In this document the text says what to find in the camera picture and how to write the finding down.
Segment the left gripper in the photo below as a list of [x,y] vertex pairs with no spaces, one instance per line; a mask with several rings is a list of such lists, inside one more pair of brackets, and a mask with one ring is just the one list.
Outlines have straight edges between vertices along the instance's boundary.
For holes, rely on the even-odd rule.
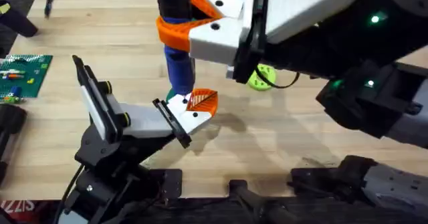
[[218,99],[215,90],[195,88],[184,96],[170,89],[167,102],[156,99],[153,107],[90,102],[90,125],[75,160],[93,171],[113,171],[139,165],[174,139],[186,146],[217,113]]

